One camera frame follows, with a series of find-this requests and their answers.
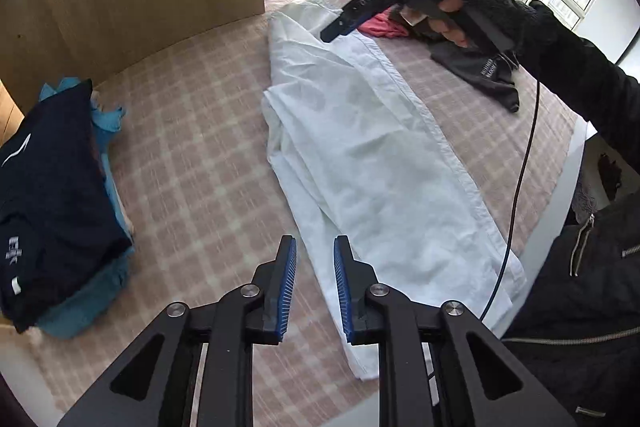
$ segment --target silver screw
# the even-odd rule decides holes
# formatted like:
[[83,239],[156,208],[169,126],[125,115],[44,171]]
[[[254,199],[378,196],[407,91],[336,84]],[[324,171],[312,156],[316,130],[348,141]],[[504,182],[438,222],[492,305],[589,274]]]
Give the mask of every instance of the silver screw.
[[444,311],[446,311],[449,315],[457,317],[458,315],[462,315],[465,312],[465,307],[458,301],[449,301],[444,305]]
[[382,282],[376,282],[375,284],[369,286],[369,291],[376,297],[384,297],[389,293],[389,286],[383,284]]
[[186,309],[186,306],[181,302],[173,302],[166,307],[166,314],[170,317],[179,317],[184,315]]
[[260,293],[260,288],[255,284],[245,284],[240,288],[240,293],[242,294],[242,297],[255,297]]

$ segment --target black cable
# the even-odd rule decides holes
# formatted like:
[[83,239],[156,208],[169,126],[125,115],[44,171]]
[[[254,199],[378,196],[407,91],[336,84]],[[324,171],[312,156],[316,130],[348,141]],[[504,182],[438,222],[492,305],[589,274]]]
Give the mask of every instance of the black cable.
[[[520,9],[516,0],[510,0],[511,3],[517,8]],[[524,44],[524,36],[525,36],[525,28],[526,28],[526,18],[523,18],[522,26],[520,27],[520,39],[518,43],[517,49],[520,49]],[[501,55],[502,58],[510,62],[507,57]],[[516,190],[513,194],[513,204],[511,205],[511,219],[509,222],[509,233],[507,235],[507,245],[506,251],[504,253],[504,258],[502,259],[502,265],[500,266],[500,272],[498,273],[498,279],[495,282],[494,289],[492,290],[491,296],[487,301],[482,314],[480,315],[480,321],[483,321],[486,317],[486,314],[491,309],[491,305],[494,303],[495,296],[498,294],[498,290],[500,289],[500,284],[502,283],[502,279],[504,277],[504,272],[507,269],[507,264],[509,262],[509,254],[511,252],[511,243],[513,241],[513,229],[515,227],[515,219],[516,219],[516,209],[518,206],[518,197],[520,195],[520,188],[522,187],[522,181],[524,179],[524,172],[527,169],[527,162],[529,161],[529,154],[531,152],[531,146],[533,144],[533,136],[536,131],[536,123],[538,122],[538,110],[540,108],[540,81],[536,79],[536,103],[533,110],[533,119],[531,121],[531,131],[529,133],[529,141],[527,142],[527,148],[524,153],[524,158],[522,159],[522,167],[520,168],[520,175],[518,176],[518,183],[516,184]],[[433,377],[434,372],[427,375],[427,378],[431,379]]]

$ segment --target checkered tablecloth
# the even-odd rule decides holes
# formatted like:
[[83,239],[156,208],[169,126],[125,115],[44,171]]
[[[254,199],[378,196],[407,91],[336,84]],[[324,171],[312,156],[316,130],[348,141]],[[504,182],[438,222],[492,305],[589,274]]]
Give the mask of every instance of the checkered tablecloth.
[[[272,0],[268,9],[286,1]],[[432,62],[418,42],[379,44],[431,109],[504,231],[530,125],[531,79],[518,78],[521,110],[513,116]],[[111,167],[136,227],[136,253],[129,285],[91,328],[70,341],[45,337],[33,346],[60,409],[167,304],[216,301],[275,256],[282,234],[299,238],[266,159],[260,99],[269,85],[262,15],[179,42],[98,87],[107,107],[127,108]],[[574,118],[543,93],[516,251],[546,207]],[[377,389],[351,374],[301,241],[298,251],[286,339],[278,348],[254,349],[258,427],[316,427]]]

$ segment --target blue cloth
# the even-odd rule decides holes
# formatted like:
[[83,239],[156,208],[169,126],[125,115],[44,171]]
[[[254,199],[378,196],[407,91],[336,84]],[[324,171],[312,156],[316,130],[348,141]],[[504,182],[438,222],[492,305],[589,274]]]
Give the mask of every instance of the blue cloth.
[[[40,91],[39,100],[45,100],[60,91],[77,86],[80,80],[66,77],[60,81],[58,89],[45,84]],[[131,239],[122,209],[118,203],[107,148],[111,139],[120,131],[122,117],[125,114],[119,107],[111,112],[102,112],[92,100],[92,121],[95,140],[104,170],[104,188],[113,205],[118,223]],[[37,326],[54,337],[70,339],[89,326],[95,318],[105,311],[129,278],[129,256],[134,247],[128,248],[120,257],[103,267],[91,280],[64,302],[50,309],[37,322]]]

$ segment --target white garment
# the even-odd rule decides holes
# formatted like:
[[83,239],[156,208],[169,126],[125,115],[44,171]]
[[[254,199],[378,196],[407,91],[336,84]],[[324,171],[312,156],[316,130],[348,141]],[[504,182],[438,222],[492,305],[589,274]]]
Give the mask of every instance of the white garment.
[[[269,23],[272,87],[264,92],[267,154],[359,378],[378,375],[375,346],[342,334],[333,241],[349,237],[380,282],[434,306],[457,299],[480,314],[506,245],[478,188],[431,113],[376,43],[319,32],[348,0],[302,0]],[[526,281],[510,254],[491,327]]]

